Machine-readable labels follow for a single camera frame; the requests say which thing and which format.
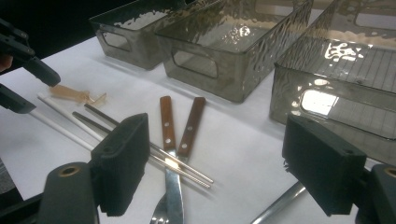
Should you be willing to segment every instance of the clear plastic bin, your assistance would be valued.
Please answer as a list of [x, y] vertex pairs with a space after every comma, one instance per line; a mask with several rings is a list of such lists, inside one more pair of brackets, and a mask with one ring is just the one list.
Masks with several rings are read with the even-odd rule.
[[[144, 69], [163, 61], [154, 30], [177, 21], [211, 2], [198, 0], [138, 0], [90, 18], [106, 56]], [[176, 13], [184, 8], [184, 13]]]
[[276, 63], [270, 117], [323, 124], [396, 165], [396, 3], [336, 0]]
[[222, 0], [157, 30], [169, 77], [242, 103], [306, 29], [312, 1]]

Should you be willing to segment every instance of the white table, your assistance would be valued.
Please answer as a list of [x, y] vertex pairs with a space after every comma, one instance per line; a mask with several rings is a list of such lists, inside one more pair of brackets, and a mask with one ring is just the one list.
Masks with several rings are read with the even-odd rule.
[[[65, 86], [91, 91], [93, 96], [106, 92], [106, 103], [100, 109], [118, 121], [148, 113], [150, 140], [158, 146], [162, 145], [160, 97], [172, 97], [178, 142], [193, 97], [206, 98], [189, 164], [212, 177], [215, 184], [206, 190], [189, 180], [183, 181], [186, 223], [249, 223], [296, 182], [285, 171], [281, 157], [285, 126], [268, 117], [273, 73], [244, 103], [236, 105], [168, 78], [162, 64], [145, 71], [108, 58], [96, 38], [43, 61], [61, 75], [61, 84]], [[49, 89], [26, 70], [5, 74], [0, 82], [67, 130], [97, 145], [96, 140], [36, 98], [38, 92], [49, 95]], [[53, 100], [70, 113], [89, 115], [83, 105]], [[0, 157], [23, 199], [43, 191], [52, 169], [68, 162], [90, 160], [87, 150], [32, 116], [0, 108], [0, 120]], [[163, 168], [150, 161], [126, 214], [122, 217], [101, 214], [101, 223], [149, 223], [164, 193]], [[274, 216], [272, 222], [354, 223], [356, 212], [354, 207], [351, 216], [326, 217], [306, 193]]]

